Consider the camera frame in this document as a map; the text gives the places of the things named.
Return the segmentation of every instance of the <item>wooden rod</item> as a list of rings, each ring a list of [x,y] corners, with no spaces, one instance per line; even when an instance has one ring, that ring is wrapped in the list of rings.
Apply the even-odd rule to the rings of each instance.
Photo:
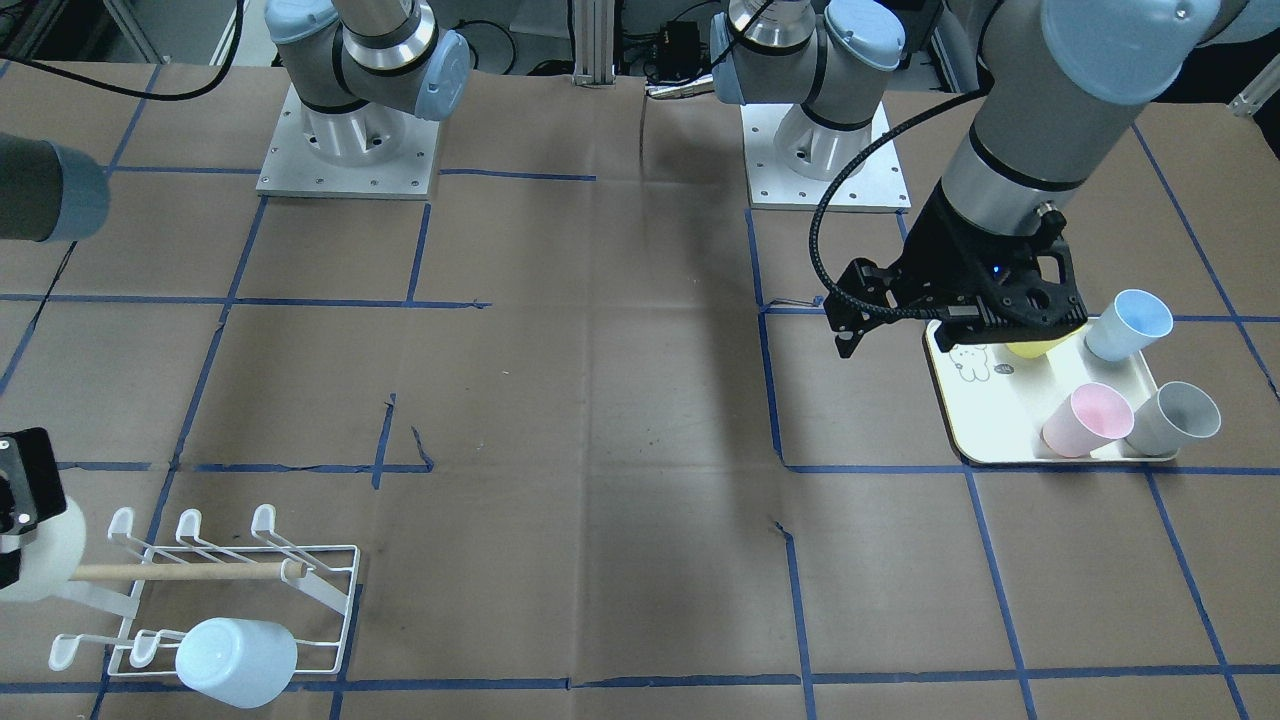
[[[81,565],[73,580],[278,580],[297,579],[306,566],[296,560],[282,562],[165,562],[140,565]]]

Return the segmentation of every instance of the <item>white tray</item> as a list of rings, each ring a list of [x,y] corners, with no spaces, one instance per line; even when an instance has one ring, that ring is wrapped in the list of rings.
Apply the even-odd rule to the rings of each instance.
[[[938,320],[927,325],[924,351],[951,441],[969,460],[983,465],[1080,465],[1161,462],[1176,455],[1142,455],[1121,439],[1084,457],[1062,457],[1039,437],[1044,420],[1087,382],[1116,388],[1134,410],[1142,406],[1157,386],[1140,352],[1120,363],[1100,360],[1084,346],[1084,332],[1033,360],[1004,345],[957,345],[942,352],[933,340],[940,325]]]

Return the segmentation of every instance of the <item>plastic cup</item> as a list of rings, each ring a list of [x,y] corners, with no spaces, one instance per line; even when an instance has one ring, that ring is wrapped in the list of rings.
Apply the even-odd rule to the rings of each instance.
[[[1027,360],[1034,360],[1034,359],[1044,355],[1050,350],[1053,350],[1059,345],[1062,345],[1064,342],[1066,342],[1068,340],[1070,340],[1071,336],[1074,336],[1078,332],[1080,332],[1080,331],[1078,331],[1078,329],[1076,331],[1071,331],[1071,332],[1066,333],[1065,336],[1062,336],[1062,337],[1060,337],[1057,340],[1036,340],[1036,341],[1030,341],[1030,342],[1010,342],[1005,347],[1007,347],[1010,352],[1012,352],[1014,355],[1016,355],[1019,357],[1025,357]]]
[[[1084,336],[1084,345],[1110,363],[1124,360],[1174,329],[1174,315],[1144,290],[1125,290],[1107,305]]]
[[[1132,430],[1129,401],[1111,386],[1084,383],[1050,415],[1041,437],[1062,457],[1080,457]]]
[[[1216,436],[1221,427],[1222,414],[1208,393],[1190,383],[1171,382],[1134,413],[1125,442],[1143,455],[1172,455],[1184,445]]]
[[[298,644],[276,623],[210,618],[182,638],[174,665],[188,688],[247,710],[284,692],[298,666]]]

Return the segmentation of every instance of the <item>cable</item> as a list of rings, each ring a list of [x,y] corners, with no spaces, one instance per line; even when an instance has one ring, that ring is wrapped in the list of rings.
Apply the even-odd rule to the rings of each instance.
[[[498,23],[495,23],[493,20],[462,20],[458,24],[453,26],[453,29],[457,31],[457,29],[462,29],[465,27],[471,27],[471,26],[490,26],[490,27],[495,27],[499,31],[502,31],[503,35],[507,36],[507,42],[511,44],[511,61],[507,63],[507,69],[502,70],[502,74],[509,74],[511,69],[516,67],[516,56],[517,56],[517,53],[518,53],[516,50],[516,37],[513,35],[511,35],[509,29],[502,27],[500,24],[498,24]],[[472,49],[472,53],[475,53],[475,60],[476,60],[475,65],[479,68],[480,67],[480,53],[475,51],[475,49]]]
[[[676,15],[675,18],[671,18],[669,22],[676,22],[680,18],[687,15],[689,13],[692,13],[698,8],[701,8],[703,5],[719,5],[719,1],[721,0],[703,0],[701,3],[699,3],[696,5],[690,5],[689,8],[685,8],[684,10],[681,10],[678,15]]]
[[[712,72],[713,69],[716,69],[716,65],[723,63],[730,56],[730,53],[732,53],[733,49],[737,47],[737,45],[741,42],[742,36],[746,35],[746,31],[751,29],[751,26],[754,26],[755,22],[760,19],[760,15],[763,15],[764,12],[768,10],[771,5],[773,5],[773,3],[774,3],[774,0],[764,0],[764,4],[760,5],[760,8],[758,10],[755,10],[755,13],[751,15],[751,19],[746,20],[746,24],[742,26],[742,31],[739,32],[739,33],[736,33],[736,35],[733,35],[733,37],[731,37],[730,41],[728,41],[728,46],[724,47],[724,51],[721,53],[718,58],[716,58],[714,60],[712,60],[712,64],[707,67],[707,72],[698,73],[698,74],[695,74],[692,77],[689,77],[689,78],[685,78],[685,79],[681,79],[681,81],[675,81],[675,82],[669,82],[669,81],[666,81],[666,82],[664,81],[653,82],[650,78],[646,77],[646,79],[650,79],[649,85],[660,85],[660,86],[664,86],[664,87],[681,87],[681,86],[689,85],[689,83],[694,82],[695,79],[698,79],[699,77],[701,77],[701,76]]]
[[[28,68],[33,68],[33,69],[37,69],[37,70],[44,70],[46,73],[51,73],[51,74],[55,74],[58,77],[63,77],[63,78],[67,78],[67,79],[73,79],[76,82],[82,82],[84,85],[96,87],[99,90],[106,90],[109,92],[116,92],[119,95],[127,95],[129,97],[137,97],[138,100],[157,100],[157,101],[163,101],[163,102],[179,102],[182,100],[193,100],[193,99],[200,97],[202,95],[209,95],[219,85],[223,83],[223,79],[227,78],[227,74],[232,72],[232,60],[236,59],[236,51],[239,50],[239,41],[241,41],[241,36],[243,35],[243,32],[244,32],[244,0],[236,0],[236,26],[232,29],[232,41],[230,41],[230,46],[227,49],[227,59],[223,60],[221,67],[218,68],[218,74],[215,74],[214,79],[209,81],[202,87],[198,87],[196,90],[191,90],[191,91],[187,91],[187,92],[178,92],[178,94],[174,94],[174,95],[166,95],[166,94],[161,94],[161,92],[146,92],[143,90],[132,90],[132,88],[128,88],[128,87],[120,87],[118,85],[111,85],[109,82],[97,81],[97,79],[93,79],[91,77],[84,77],[82,74],[73,73],[70,70],[64,70],[61,68],[55,68],[52,65],[46,65],[45,63],[41,63],[38,60],[26,60],[23,58],[15,58],[15,56],[13,56],[13,55],[10,55],[8,53],[0,53],[0,60],[9,60],[12,63],[18,63],[19,65],[27,65]]]
[[[823,287],[826,287],[831,293],[836,295],[837,297],[840,297],[849,305],[854,306],[855,309],[861,310],[863,313],[867,313],[868,315],[872,315],[874,318],[893,319],[893,320],[904,318],[911,318],[918,320],[941,319],[940,311],[933,307],[916,307],[916,309],[887,307],[884,305],[876,305],[873,302],[859,300],[852,295],[845,292],[845,290],[838,284],[836,284],[836,282],[831,279],[831,275],[827,274],[827,268],[822,263],[822,254],[818,250],[818,233],[822,229],[822,218],[827,213],[827,206],[831,205],[831,200],[836,196],[836,192],[840,191],[840,186],[844,184],[844,182],[849,179],[849,176],[854,174],[854,170],[858,169],[859,165],[865,163],[867,159],[870,158],[873,152],[887,145],[895,137],[914,128],[915,126],[924,123],[925,120],[931,120],[941,115],[942,113],[946,113],[947,110],[959,108],[965,102],[970,102],[979,97],[984,97],[988,92],[989,92],[988,90],[975,90],[973,92],[966,92],[964,95],[956,95],[955,97],[945,102],[940,102],[933,108],[924,110],[923,113],[902,122],[893,129],[879,136],[874,142],[863,149],[861,152],[855,155],[854,159],[850,160],[849,164],[845,165],[838,173],[836,173],[836,177],[831,181],[831,184],[827,186],[827,192],[822,193],[822,200],[818,201],[818,206],[813,211],[813,222],[809,224],[809,260],[810,263],[813,263],[813,270],[814,273],[818,274],[818,279],[822,281]]]

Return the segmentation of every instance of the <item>gray cup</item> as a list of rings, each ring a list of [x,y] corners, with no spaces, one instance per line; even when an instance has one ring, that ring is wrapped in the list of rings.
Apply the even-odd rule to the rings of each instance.
[[[1172,455],[1187,443],[1213,437],[1221,427],[1222,414],[1212,397],[1190,383],[1171,382],[1134,413],[1125,442],[1143,455]]]

